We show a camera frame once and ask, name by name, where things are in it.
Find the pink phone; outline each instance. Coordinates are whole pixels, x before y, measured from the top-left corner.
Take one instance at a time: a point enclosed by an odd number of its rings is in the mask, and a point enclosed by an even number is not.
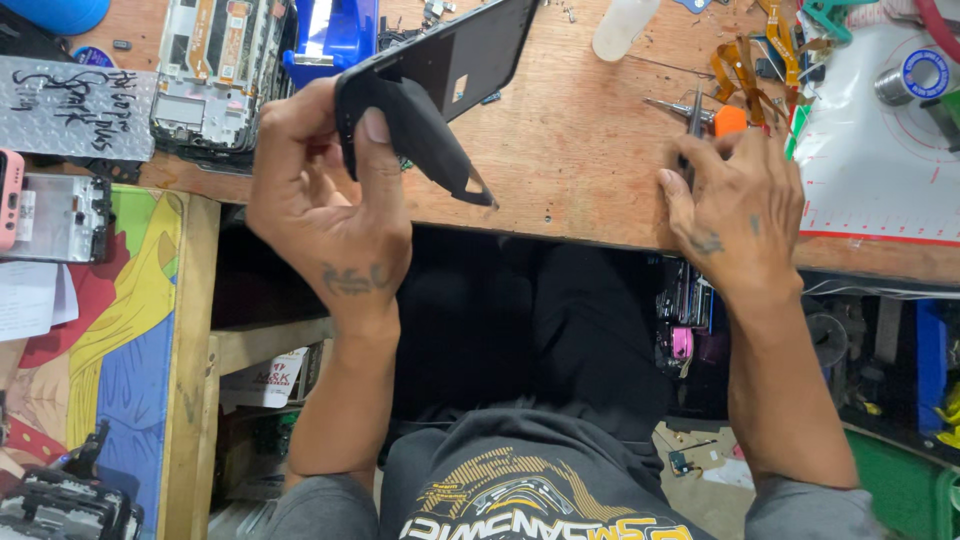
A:
[[[20,189],[23,187],[23,157],[0,148],[0,252],[13,247],[16,220],[20,216]]]

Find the orange handle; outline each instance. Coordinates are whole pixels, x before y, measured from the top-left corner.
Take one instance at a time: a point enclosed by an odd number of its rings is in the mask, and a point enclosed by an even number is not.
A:
[[[713,134],[721,137],[747,129],[747,112],[732,105],[725,105],[713,116]]]

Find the gray t-shirt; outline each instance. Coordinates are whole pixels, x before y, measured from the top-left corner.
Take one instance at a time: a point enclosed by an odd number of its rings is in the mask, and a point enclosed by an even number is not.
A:
[[[280,500],[269,540],[674,540],[711,536],[660,490],[652,446],[627,446],[585,421],[527,409],[467,414],[401,437],[384,467],[379,519],[348,476],[305,479]],[[879,539],[870,495],[771,479],[747,538]]]

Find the green container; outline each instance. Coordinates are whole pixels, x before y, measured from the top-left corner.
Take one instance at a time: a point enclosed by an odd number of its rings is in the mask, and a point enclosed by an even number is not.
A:
[[[914,540],[953,540],[960,534],[950,501],[960,475],[867,435],[847,430],[847,440],[885,527]]]

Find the forearm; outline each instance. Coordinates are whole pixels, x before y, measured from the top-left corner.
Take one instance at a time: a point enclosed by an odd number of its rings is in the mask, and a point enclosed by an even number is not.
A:
[[[398,339],[398,322],[374,337],[337,336],[290,440],[288,488],[302,477],[350,473],[372,489],[393,404]]]
[[[732,299],[731,425],[756,477],[853,488],[856,468],[813,351],[799,290]]]

